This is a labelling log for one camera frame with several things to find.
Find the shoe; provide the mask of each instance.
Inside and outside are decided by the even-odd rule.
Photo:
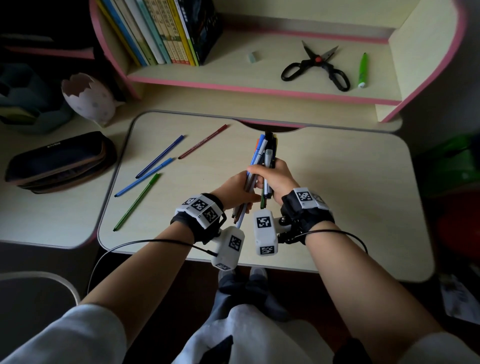
[[[254,274],[259,274],[261,276],[264,276],[265,279],[268,279],[267,270],[265,268],[252,267],[251,270],[250,270],[250,276],[252,276]]]
[[[235,274],[235,270],[234,269],[230,269],[230,270],[219,270],[218,271],[218,282],[220,282],[220,280],[225,277],[225,276],[228,276],[229,274]]]

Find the gray pants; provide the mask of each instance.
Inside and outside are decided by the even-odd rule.
[[[244,303],[253,304],[272,320],[286,322],[291,319],[287,310],[269,292],[264,276],[254,274],[246,281],[238,274],[229,274],[218,283],[212,312],[205,323],[227,318],[233,307]]]

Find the black scissors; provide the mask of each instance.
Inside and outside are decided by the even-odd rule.
[[[287,68],[284,69],[282,72],[281,77],[283,81],[292,81],[296,79],[298,76],[300,76],[301,74],[303,74],[310,67],[315,66],[315,67],[322,67],[325,71],[327,71],[328,78],[330,78],[333,81],[335,86],[340,91],[347,92],[348,90],[350,90],[350,81],[348,80],[347,75],[344,74],[341,70],[336,69],[332,64],[327,62],[336,52],[338,46],[319,56],[318,54],[315,54],[310,48],[308,48],[308,46],[305,44],[304,41],[302,41],[302,44],[303,44],[303,48],[305,48],[305,51],[307,52],[310,59],[304,60],[301,63],[296,62],[296,63],[289,64]],[[288,72],[290,72],[295,67],[298,67],[298,70],[294,72],[292,75],[287,76]],[[341,78],[343,78],[343,81],[345,82],[345,87],[338,80],[337,74]]]

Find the person's left arm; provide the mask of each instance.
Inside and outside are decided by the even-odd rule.
[[[211,193],[229,210],[242,203],[260,201],[260,196],[243,190],[246,171],[229,178]],[[193,233],[175,221],[156,239],[173,239],[193,244]],[[191,247],[150,242],[101,281],[81,302],[93,303],[112,311],[122,322],[128,346],[167,294]]]

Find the shirt sleeve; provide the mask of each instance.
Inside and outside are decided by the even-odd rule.
[[[121,364],[127,351],[125,330],[110,310],[82,304],[31,338],[1,364]]]
[[[480,364],[476,355],[462,340],[439,332],[430,334],[413,344],[398,364]]]

